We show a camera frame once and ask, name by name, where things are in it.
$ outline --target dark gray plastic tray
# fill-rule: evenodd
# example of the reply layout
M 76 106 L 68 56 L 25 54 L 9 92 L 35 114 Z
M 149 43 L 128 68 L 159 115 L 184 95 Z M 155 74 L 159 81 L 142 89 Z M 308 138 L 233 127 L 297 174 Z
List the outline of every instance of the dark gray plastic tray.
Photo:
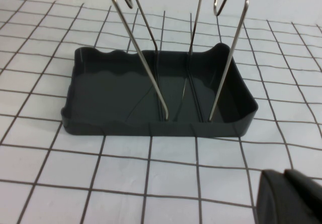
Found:
M 219 43 L 206 52 L 143 51 L 169 109 L 160 102 L 137 54 L 83 47 L 66 105 L 67 132 L 76 135 L 236 137 L 246 133 L 257 103 L 232 60 L 212 122 L 210 111 L 229 54 Z

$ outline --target stainless steel wire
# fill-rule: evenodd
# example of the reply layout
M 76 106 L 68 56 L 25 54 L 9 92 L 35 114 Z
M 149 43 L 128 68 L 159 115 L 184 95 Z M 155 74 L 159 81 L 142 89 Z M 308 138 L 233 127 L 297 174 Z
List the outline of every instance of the stainless steel wire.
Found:
M 221 7 L 219 8 L 219 11 L 217 12 L 217 0 L 214 0 L 213 12 L 214 12 L 215 16 L 219 16 L 220 15 L 223 7 L 226 4 L 226 1 L 227 0 L 223 0 L 223 2 L 221 4 Z M 240 30 L 242 29 L 242 26 L 243 26 L 243 22 L 244 22 L 244 19 L 245 19 L 245 16 L 246 16 L 246 12 L 247 12 L 247 9 L 248 9 L 249 1 L 250 0 L 245 0 L 243 12 L 241 13 L 241 17 L 240 17 L 240 20 L 239 20 L 239 23 L 238 23 L 238 27 L 237 27 L 237 30 L 236 30 L 236 33 L 235 33 L 235 36 L 234 36 L 234 39 L 233 39 L 233 42 L 232 42 L 232 45 L 231 45 L 229 54 L 228 54 L 226 66 L 225 66 L 225 69 L 223 71 L 223 74 L 222 74 L 222 77 L 221 77 L 221 80 L 220 80 L 220 84 L 219 84 L 219 87 L 218 87 L 218 91 L 217 91 L 217 94 L 216 94 L 216 97 L 215 97 L 215 101 L 213 103 L 213 106 L 212 106 L 212 109 L 211 109 L 211 112 L 210 112 L 209 121 L 211 121 L 212 118 L 213 118 L 213 114 L 215 112 L 215 109 L 216 109 L 216 106 L 217 106 L 217 103 L 218 103 L 218 99 L 220 97 L 220 93 L 221 93 L 221 90 L 222 90 L 222 86 L 223 86 L 223 84 L 225 82 L 225 79 L 226 79 L 226 76 L 227 76 L 227 72 L 229 70 L 230 62 L 232 60 L 232 54 L 233 54 L 233 52 L 234 52 L 234 50 L 236 48 L 237 41 L 238 41 L 239 34 L 240 34 Z
M 191 43 L 190 43 L 190 48 L 189 48 L 189 55 L 191 55 L 193 40 L 195 39 L 195 34 L 196 34 L 196 29 L 197 29 L 197 23 L 198 23 L 198 18 L 199 18 L 199 12 L 200 12 L 200 7 L 201 7 L 201 2 L 202 2 L 202 0 L 199 0 L 199 2 L 198 2 L 198 8 L 197 8 L 197 13 L 196 13 L 195 25 L 193 26 L 193 31 L 192 31 L 192 36 L 191 36 Z
M 127 5 L 128 5 L 130 8 L 133 8 L 132 0 L 125 0 L 125 1 L 126 1 Z M 131 39 L 131 41 L 132 41 L 132 43 L 133 43 L 133 45 L 134 45 L 134 47 L 135 47 L 136 51 L 137 51 L 138 56 L 139 56 L 139 57 L 140 57 L 140 59 L 141 59 L 141 62 L 142 62 L 142 64 L 143 64 L 144 68 L 145 68 L 145 71 L 146 71 L 147 75 L 149 76 L 149 78 L 150 78 L 150 80 L 151 80 L 151 82 L 152 82 L 152 85 L 153 85 L 153 87 L 154 87 L 154 89 L 155 89 L 155 91 L 156 91 L 156 93 L 157 93 L 157 96 L 159 97 L 159 99 L 160 99 L 160 101 L 161 101 L 162 107 L 163 107 L 163 109 L 164 109 L 164 111 L 165 111 L 165 113 L 166 113 L 166 120 L 168 120 L 168 118 L 169 118 L 169 111 L 168 111 L 168 107 L 167 107 L 167 105 L 166 105 L 166 103 L 165 103 L 165 101 L 164 101 L 164 99 L 163 99 L 163 96 L 162 96 L 162 94 L 161 94 L 161 91 L 160 91 L 160 89 L 159 89 L 159 87 L 158 87 L 158 85 L 157 85 L 157 83 L 156 83 L 156 81 L 155 81 L 155 79 L 154 79 L 154 77 L 153 77 L 153 74 L 152 74 L 152 72 L 151 72 L 151 70 L 150 70 L 150 67 L 148 66 L 148 64 L 147 64 L 147 62 L 146 62 L 146 60 L 145 60 L 145 57 L 144 57 L 144 55 L 143 55 L 142 51 L 140 50 L 140 47 L 138 46 L 138 44 L 137 44 L 137 42 L 136 42 L 136 40 L 135 40 L 135 38 L 134 38 L 134 36 L 133 36 L 133 34 L 132 34 L 132 31 L 130 30 L 130 28 L 129 28 L 129 26 L 128 26 L 128 24 L 127 24 L 126 20 L 125 20 L 125 17 L 124 17 L 124 15 L 123 15 L 123 13 L 122 13 L 122 11 L 121 11 L 121 9 L 120 9 L 120 7 L 119 7 L 118 3 L 117 3 L 117 0 L 112 0 L 112 3 L 113 3 L 114 7 L 116 8 L 116 11 L 118 12 L 118 14 L 119 14 L 119 16 L 120 16 L 120 18 L 121 18 L 121 21 L 122 21 L 122 23 L 123 23 L 123 25 L 124 25 L 124 27 L 125 27 L 125 29 L 126 29 L 126 31 L 127 31 L 127 33 L 128 33 L 128 35 L 129 35 L 130 39 Z M 148 28 L 148 30 L 149 30 L 150 36 L 151 36 L 151 38 L 152 38 L 152 40 L 153 40 L 153 43 L 154 43 L 154 46 L 155 46 L 155 50 L 156 50 L 156 52 L 157 52 L 156 42 L 155 42 L 155 40 L 154 40 L 154 37 L 153 37 L 153 34 L 152 34 L 152 32 L 151 32 L 150 26 L 149 26 L 149 25 L 148 25 L 148 23 L 147 23 L 146 17 L 145 17 L 145 15 L 144 15 L 144 12 L 143 12 L 143 10 L 142 10 L 142 7 L 141 7 L 141 5 L 140 5 L 140 3 L 139 3 L 139 0 L 136 0 L 136 3 L 138 4 L 138 7 L 139 7 L 139 9 L 140 9 L 140 12 L 141 12 L 141 14 L 142 14 L 142 16 L 143 16 L 143 19 L 144 19 L 144 21 L 145 21 L 145 24 L 146 24 L 146 26 L 147 26 L 147 28 Z

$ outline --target white grid tablecloth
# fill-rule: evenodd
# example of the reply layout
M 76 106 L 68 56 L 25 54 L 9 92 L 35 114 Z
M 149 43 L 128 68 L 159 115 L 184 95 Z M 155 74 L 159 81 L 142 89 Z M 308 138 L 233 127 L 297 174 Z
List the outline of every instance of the white grid tablecloth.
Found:
M 138 10 L 125 15 L 153 49 Z M 160 50 L 188 51 L 191 14 L 147 14 Z M 193 50 L 237 18 L 201 15 Z M 245 19 L 234 53 L 259 104 L 241 138 L 72 136 L 61 123 L 82 46 L 135 49 L 113 8 L 0 0 L 0 223 L 256 223 L 260 171 L 322 184 L 322 30 Z

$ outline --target black plastic object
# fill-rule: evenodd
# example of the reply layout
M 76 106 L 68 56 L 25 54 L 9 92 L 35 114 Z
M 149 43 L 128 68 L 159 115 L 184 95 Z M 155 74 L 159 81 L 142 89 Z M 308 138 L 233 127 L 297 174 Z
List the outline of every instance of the black plastic object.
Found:
M 169 109 L 164 113 L 137 54 L 75 51 L 62 109 L 67 132 L 77 135 L 242 136 L 257 103 L 232 60 L 212 122 L 208 121 L 229 47 L 206 52 L 143 51 Z
M 264 170 L 257 217 L 259 224 L 321 224 L 322 188 L 295 170 Z

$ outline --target dish rack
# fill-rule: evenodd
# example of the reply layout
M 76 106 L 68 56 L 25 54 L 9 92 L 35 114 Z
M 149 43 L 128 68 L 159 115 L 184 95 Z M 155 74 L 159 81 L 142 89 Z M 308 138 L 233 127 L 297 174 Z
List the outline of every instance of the dish rack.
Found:
M 133 8 L 132 0 L 125 0 Z M 61 111 L 66 131 L 77 135 L 237 137 L 246 133 L 258 105 L 233 60 L 249 6 L 245 0 L 229 48 L 216 44 L 193 52 L 200 6 L 188 52 L 159 51 L 139 0 L 135 0 L 155 50 L 141 51 L 117 3 L 112 3 L 137 51 L 102 53 L 82 47 L 66 105 Z M 219 16 L 227 0 L 217 10 Z

